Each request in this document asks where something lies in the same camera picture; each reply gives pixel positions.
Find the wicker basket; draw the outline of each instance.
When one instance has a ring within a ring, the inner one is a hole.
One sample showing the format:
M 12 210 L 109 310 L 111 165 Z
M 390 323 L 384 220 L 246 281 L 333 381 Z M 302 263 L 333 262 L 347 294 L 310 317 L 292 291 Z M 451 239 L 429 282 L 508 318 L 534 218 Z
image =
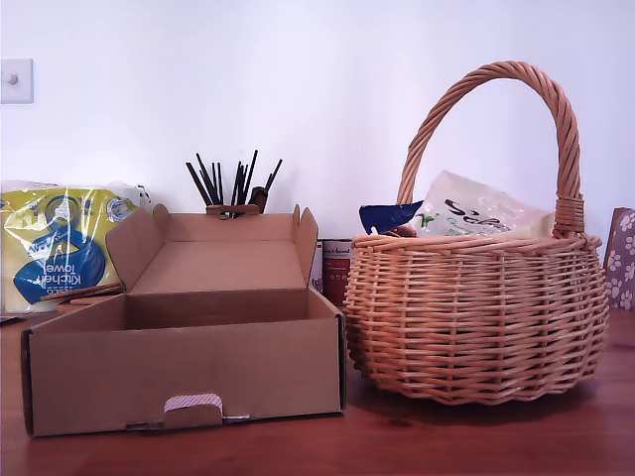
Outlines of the wicker basket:
M 381 389 L 457 405 L 560 394 L 595 372 L 607 327 L 598 238 L 584 234 L 579 144 L 558 84 L 523 62 L 455 84 L 409 148 L 398 203 L 410 203 L 424 148 L 452 106 L 490 79 L 520 79 L 549 106 L 560 167 L 553 237 L 504 234 L 353 240 L 346 294 L 350 357 Z

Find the open cardboard box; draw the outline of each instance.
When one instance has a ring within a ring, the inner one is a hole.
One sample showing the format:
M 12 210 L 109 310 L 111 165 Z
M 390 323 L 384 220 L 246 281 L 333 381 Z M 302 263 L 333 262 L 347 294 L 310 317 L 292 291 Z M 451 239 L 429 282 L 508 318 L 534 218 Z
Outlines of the open cardboard box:
M 341 412 L 342 317 L 308 289 L 308 210 L 137 210 L 106 236 L 126 294 L 23 334 L 29 435 Z

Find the box lid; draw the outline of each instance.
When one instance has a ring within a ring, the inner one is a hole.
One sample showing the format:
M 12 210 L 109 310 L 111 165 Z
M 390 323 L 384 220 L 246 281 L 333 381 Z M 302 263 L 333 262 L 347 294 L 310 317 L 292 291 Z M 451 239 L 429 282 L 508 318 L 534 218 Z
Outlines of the box lid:
M 218 215 L 143 209 L 106 234 L 131 295 L 301 289 L 309 283 L 318 225 L 294 213 Z

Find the pink floral pattern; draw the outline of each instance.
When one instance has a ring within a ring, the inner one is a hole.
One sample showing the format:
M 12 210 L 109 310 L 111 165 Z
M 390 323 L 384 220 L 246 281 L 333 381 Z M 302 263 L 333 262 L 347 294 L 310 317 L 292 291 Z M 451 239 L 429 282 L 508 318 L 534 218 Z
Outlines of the pink floral pattern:
M 613 243 L 607 250 L 606 288 L 611 307 L 635 310 L 635 210 L 616 220 Z

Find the light switch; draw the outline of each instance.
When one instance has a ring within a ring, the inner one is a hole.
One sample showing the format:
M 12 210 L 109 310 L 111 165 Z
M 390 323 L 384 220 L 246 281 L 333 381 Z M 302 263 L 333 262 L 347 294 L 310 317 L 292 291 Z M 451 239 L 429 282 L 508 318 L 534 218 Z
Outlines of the light switch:
M 33 60 L 2 59 L 2 104 L 33 102 Z

